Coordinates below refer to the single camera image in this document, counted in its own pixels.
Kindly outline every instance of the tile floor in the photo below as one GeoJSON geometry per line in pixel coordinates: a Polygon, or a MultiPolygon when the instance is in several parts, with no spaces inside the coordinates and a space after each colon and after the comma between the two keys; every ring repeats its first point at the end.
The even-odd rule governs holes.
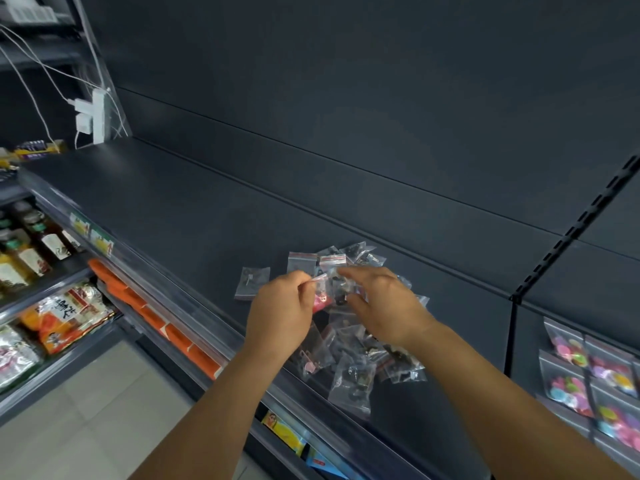
{"type": "MultiPolygon", "coordinates": [[[[120,343],[0,428],[0,477],[125,480],[188,411],[120,343]]],[[[233,480],[270,480],[247,455],[233,480]]]]}

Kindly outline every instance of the white cable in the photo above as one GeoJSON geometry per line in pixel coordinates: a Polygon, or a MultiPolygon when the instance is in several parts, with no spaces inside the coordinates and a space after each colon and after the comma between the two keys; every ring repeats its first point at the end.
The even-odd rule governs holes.
{"type": "MultiPolygon", "coordinates": [[[[17,37],[18,39],[20,39],[20,40],[21,40],[21,41],[22,41],[22,42],[23,42],[27,47],[29,46],[29,44],[25,41],[25,39],[23,39],[22,37],[20,37],[20,35],[18,35],[18,34],[16,34],[16,33],[14,33],[14,34],[15,34],[15,35],[16,35],[16,37],[17,37]]],[[[26,56],[27,56],[28,58],[30,58],[32,61],[37,62],[38,64],[40,64],[43,68],[44,68],[44,67],[46,67],[47,69],[50,69],[50,70],[52,70],[52,71],[54,71],[54,72],[58,72],[58,73],[60,73],[60,74],[62,74],[62,75],[66,75],[67,77],[70,77],[71,79],[76,79],[76,80],[79,80],[80,82],[83,82],[83,83],[85,83],[85,84],[88,84],[88,85],[89,85],[89,86],[91,86],[91,87],[94,87],[94,88],[97,88],[97,89],[101,89],[101,87],[100,87],[100,86],[98,86],[97,84],[94,84],[94,83],[89,82],[89,81],[84,80],[84,79],[80,79],[79,77],[76,77],[75,75],[71,75],[71,74],[67,74],[66,72],[62,72],[61,70],[56,69],[55,67],[51,67],[51,66],[46,65],[45,63],[43,63],[43,62],[38,58],[38,56],[37,56],[37,55],[36,55],[35,57],[32,57],[31,55],[28,55],[28,53],[25,51],[25,49],[23,49],[23,48],[22,48],[22,47],[21,47],[21,46],[20,46],[20,45],[15,41],[15,40],[11,40],[11,41],[15,44],[15,46],[16,46],[16,47],[18,47],[18,48],[22,51],[22,53],[23,53],[24,55],[26,55],[26,56]]],[[[113,98],[113,96],[111,95],[111,90],[110,90],[109,88],[107,88],[106,92],[107,92],[107,95],[111,98],[111,101],[112,101],[112,103],[113,103],[113,107],[114,107],[114,109],[116,110],[116,113],[117,113],[117,115],[118,115],[118,118],[120,119],[120,129],[118,130],[118,135],[120,135],[120,131],[122,130],[122,131],[124,131],[124,134],[125,134],[126,136],[129,136],[129,133],[127,133],[127,129],[126,129],[126,128],[124,128],[124,119],[122,118],[122,115],[120,114],[120,110],[118,109],[118,105],[116,104],[116,99],[114,99],[114,98],[113,98]]],[[[73,104],[73,103],[74,103],[73,99],[67,99],[66,101],[67,101],[69,104],[73,104]]]]}
{"type": "Polygon", "coordinates": [[[47,126],[47,122],[44,120],[44,116],[42,115],[42,113],[40,112],[40,107],[38,106],[38,102],[36,101],[36,98],[33,96],[31,90],[29,89],[29,87],[27,86],[27,83],[24,81],[24,79],[22,78],[22,74],[20,73],[20,71],[18,70],[18,67],[16,67],[14,65],[14,63],[12,62],[12,60],[9,58],[9,55],[4,51],[4,48],[2,48],[2,45],[0,45],[0,52],[3,53],[3,55],[5,56],[6,60],[11,64],[11,67],[13,67],[13,70],[15,71],[16,74],[18,74],[18,77],[20,78],[20,81],[22,83],[22,85],[24,86],[25,89],[27,89],[27,92],[29,93],[29,97],[31,97],[31,100],[33,101],[33,105],[36,108],[36,112],[38,113],[38,116],[40,117],[40,119],[42,120],[42,124],[44,125],[44,129],[47,132],[47,137],[51,140],[51,142],[53,143],[53,147],[54,148],[58,148],[58,144],[56,143],[56,141],[51,137],[51,133],[49,132],[49,126],[47,126]]]}
{"type": "MultiPolygon", "coordinates": [[[[17,35],[13,30],[11,30],[9,27],[7,27],[6,25],[3,25],[2,23],[0,23],[0,32],[2,32],[4,34],[5,37],[7,37],[7,39],[11,40],[14,44],[16,44],[16,46],[18,48],[21,48],[20,45],[18,44],[18,42],[16,42],[14,39],[11,38],[11,36],[5,31],[9,31],[14,35],[17,35]]],[[[31,47],[29,47],[29,45],[25,42],[25,45],[27,46],[27,48],[31,51],[31,53],[33,55],[36,55],[36,53],[33,51],[33,49],[31,47]]],[[[62,94],[62,91],[60,90],[60,88],[58,87],[58,85],[56,84],[56,81],[53,80],[53,77],[51,76],[51,74],[49,73],[49,71],[46,69],[46,67],[42,66],[42,69],[44,70],[45,74],[47,74],[47,77],[49,78],[49,80],[51,81],[51,83],[53,84],[53,87],[56,88],[58,94],[60,94],[60,97],[62,97],[62,99],[64,99],[65,101],[67,101],[67,98],[65,97],[64,94],[62,94]]]]}
{"type": "Polygon", "coordinates": [[[86,41],[89,44],[89,49],[91,49],[91,55],[93,56],[93,61],[95,62],[95,68],[98,70],[98,77],[100,77],[100,87],[106,89],[104,84],[104,78],[102,76],[102,71],[100,70],[100,61],[98,60],[98,55],[95,53],[95,49],[93,48],[93,44],[91,42],[91,38],[89,37],[89,30],[86,29],[87,23],[84,19],[84,7],[80,0],[74,0],[76,2],[76,6],[78,8],[78,14],[80,15],[80,23],[82,23],[82,30],[84,31],[84,36],[86,37],[86,41]]]}

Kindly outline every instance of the orange package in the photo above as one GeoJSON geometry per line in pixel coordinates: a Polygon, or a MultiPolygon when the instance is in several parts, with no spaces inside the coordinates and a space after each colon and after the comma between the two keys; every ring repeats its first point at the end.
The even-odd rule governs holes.
{"type": "Polygon", "coordinates": [[[20,321],[38,332],[49,354],[60,352],[115,313],[89,282],[44,298],[20,314],[20,321]]]}

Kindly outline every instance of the finger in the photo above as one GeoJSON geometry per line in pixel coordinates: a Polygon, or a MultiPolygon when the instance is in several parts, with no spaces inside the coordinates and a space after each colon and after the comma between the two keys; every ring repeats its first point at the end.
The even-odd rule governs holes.
{"type": "Polygon", "coordinates": [[[359,294],[352,293],[348,295],[347,303],[356,315],[360,317],[360,320],[369,315],[369,304],[359,294]]]}
{"type": "Polygon", "coordinates": [[[388,270],[386,267],[373,267],[373,266],[349,266],[339,267],[338,273],[345,278],[349,278],[355,281],[359,285],[365,286],[374,276],[393,276],[396,275],[388,270]]]}
{"type": "Polygon", "coordinates": [[[300,307],[303,312],[311,314],[314,309],[314,300],[316,299],[316,284],[313,281],[303,283],[300,286],[300,307]]]}
{"type": "Polygon", "coordinates": [[[292,285],[300,286],[302,283],[308,282],[311,279],[311,276],[309,276],[304,271],[296,270],[290,272],[289,274],[281,276],[281,279],[283,279],[283,281],[291,283],[292,285]]]}

